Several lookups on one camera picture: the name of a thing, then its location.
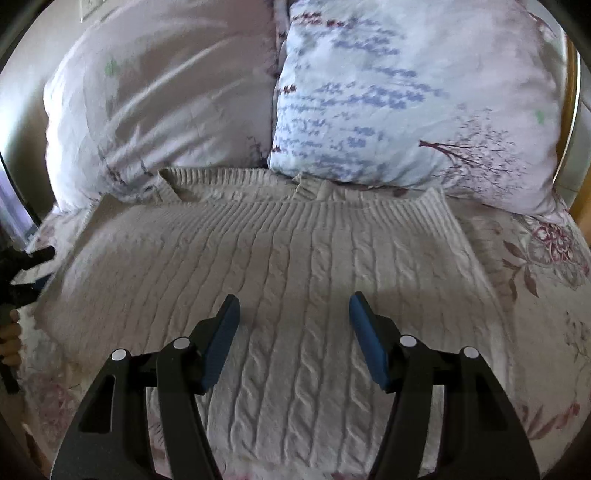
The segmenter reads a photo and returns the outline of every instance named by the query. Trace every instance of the pillow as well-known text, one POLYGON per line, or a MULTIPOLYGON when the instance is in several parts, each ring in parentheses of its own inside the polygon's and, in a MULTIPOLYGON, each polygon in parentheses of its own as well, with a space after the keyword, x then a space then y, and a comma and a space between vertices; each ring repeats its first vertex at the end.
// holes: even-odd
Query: pillow
POLYGON ((141 0, 108 15, 45 89, 58 205, 141 194, 167 166, 264 166, 276 68, 265 0, 141 0))
POLYGON ((269 166, 555 209, 560 108, 515 0, 300 0, 269 166))

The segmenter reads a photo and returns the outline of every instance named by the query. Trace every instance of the bedsheet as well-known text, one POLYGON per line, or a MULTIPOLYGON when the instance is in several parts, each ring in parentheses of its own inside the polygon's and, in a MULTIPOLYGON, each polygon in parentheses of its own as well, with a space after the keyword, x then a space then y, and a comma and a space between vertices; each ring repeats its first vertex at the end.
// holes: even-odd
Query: bedsheet
MULTIPOLYGON (((240 185, 245 174, 240 174, 241 178, 225 169, 215 174, 187 172, 175 169, 165 173, 183 200, 244 199, 240 185)), ((351 201, 414 194, 404 189, 343 187, 305 176, 291 182, 254 172, 260 177, 260 192, 265 199, 279 195, 304 202, 351 201)), ((248 173, 247 180, 252 181, 253 175, 248 173)), ((248 199, 257 199, 258 191, 251 188, 248 199)), ((591 407, 591 322, 586 314, 591 306, 589 250, 565 207, 561 211, 564 225, 558 226, 468 200, 449 199, 449 204, 521 342, 521 357, 515 367, 525 372, 528 395, 514 406, 541 470, 547 471, 575 437, 591 407)), ((54 263, 59 263, 88 214, 81 211, 46 219, 32 245, 37 249, 53 244, 58 251, 54 263)), ((26 313, 22 312, 27 351, 21 374, 29 405, 28 422, 44 453, 52 458, 92 379, 66 361, 59 346, 35 329, 34 319, 26 313)), ((165 472, 157 419, 150 419, 150 426, 155 457, 165 472)), ((341 478, 347 474, 301 465, 265 464, 223 450, 215 455, 225 478, 341 478)))

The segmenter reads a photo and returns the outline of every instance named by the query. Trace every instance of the wooden bed frame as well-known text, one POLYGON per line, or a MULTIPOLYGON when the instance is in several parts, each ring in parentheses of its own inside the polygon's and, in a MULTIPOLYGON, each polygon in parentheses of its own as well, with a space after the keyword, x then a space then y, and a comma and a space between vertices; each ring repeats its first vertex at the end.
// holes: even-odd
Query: wooden bed frame
MULTIPOLYGON (((570 141, 574 130, 574 121, 579 107, 580 92, 580 58, 579 54, 570 39, 568 45, 568 72, 566 81, 566 92, 562 111, 562 126, 560 139, 556 145, 556 154, 558 166, 554 181, 560 177, 560 173, 566 163, 566 155, 570 146, 570 141)), ((570 207, 570 214, 583 232, 587 244, 591 245, 591 168, 588 169, 583 184, 570 207)))

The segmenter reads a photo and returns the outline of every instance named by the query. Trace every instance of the floral pillowcase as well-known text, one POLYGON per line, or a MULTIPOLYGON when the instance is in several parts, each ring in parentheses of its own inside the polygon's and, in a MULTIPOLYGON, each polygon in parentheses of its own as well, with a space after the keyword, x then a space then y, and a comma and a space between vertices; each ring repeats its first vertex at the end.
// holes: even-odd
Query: floral pillowcase
POLYGON ((299 0, 290 19, 273 170, 554 212, 560 108, 520 3, 299 0))

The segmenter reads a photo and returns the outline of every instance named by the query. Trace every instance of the floral bedsheet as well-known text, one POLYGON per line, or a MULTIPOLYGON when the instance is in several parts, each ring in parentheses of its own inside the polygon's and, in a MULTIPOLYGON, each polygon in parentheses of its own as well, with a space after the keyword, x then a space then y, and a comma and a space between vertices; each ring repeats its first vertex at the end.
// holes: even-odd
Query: floral bedsheet
MULTIPOLYGON (((404 189, 358 189, 316 179, 300 179, 294 198, 371 200, 412 195, 404 189)), ((522 352, 519 365, 527 392, 514 404, 541 471, 562 456, 591 411, 591 254, 578 227, 563 207, 561 224, 504 212, 470 200, 449 199, 506 315, 512 319, 522 352)), ((54 245, 53 268, 71 248, 88 212, 50 215, 31 248, 54 245)), ((48 458, 61 438, 92 379, 63 358, 34 319, 21 310, 24 329, 22 385, 27 423, 48 458)), ((154 395, 148 395, 154 401, 154 395)), ((158 470, 169 473, 160 423, 148 419, 158 470)), ((340 473, 266 465, 214 452, 226 479, 343 479, 340 473)))

